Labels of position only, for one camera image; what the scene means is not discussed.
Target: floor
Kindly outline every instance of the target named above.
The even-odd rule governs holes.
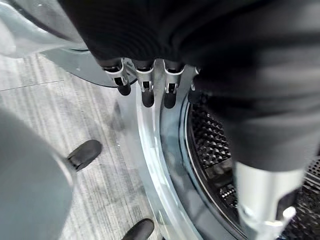
[[[118,91],[83,81],[42,55],[0,57],[0,106],[9,109],[67,156],[89,139],[101,155],[77,174],[61,240],[121,240],[152,212],[135,163],[122,147],[115,119]],[[159,240],[156,229],[150,240]]]

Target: black fabric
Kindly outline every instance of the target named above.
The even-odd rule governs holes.
[[[256,50],[314,44],[316,0],[59,0],[99,61],[254,62]]]
[[[288,54],[295,51],[301,55]],[[207,108],[224,126],[232,159],[273,172],[306,168],[320,144],[319,57],[306,48],[265,54],[276,63],[203,68],[195,89],[210,95]]]

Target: robotic hand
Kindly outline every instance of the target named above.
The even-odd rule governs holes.
[[[320,143],[320,2],[316,0],[60,0],[123,95],[121,58],[153,105],[154,59],[164,59],[172,108],[184,64],[193,90],[210,94],[229,139],[238,211],[248,239],[275,239]]]

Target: caster wheel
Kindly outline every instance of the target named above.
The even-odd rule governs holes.
[[[154,91],[144,91],[142,92],[142,103],[145,107],[150,108],[155,102]]]
[[[128,83],[127,85],[118,86],[118,91],[123,96],[128,96],[131,93],[131,85]]]
[[[97,140],[89,140],[73,150],[67,160],[78,172],[88,166],[102,151],[102,144]]]
[[[154,229],[155,224],[151,219],[142,219],[126,232],[122,240],[147,240]]]
[[[164,95],[164,106],[167,109],[172,109],[176,104],[176,97],[177,97],[176,93],[171,93],[171,92],[166,93]]]

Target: washing machine drum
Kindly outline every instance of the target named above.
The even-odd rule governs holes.
[[[222,125],[202,103],[191,105],[187,113],[187,144],[197,180],[206,197],[241,232],[237,213],[237,193],[233,183],[232,156]],[[320,239],[320,157],[309,166],[296,201],[296,216],[279,239]]]

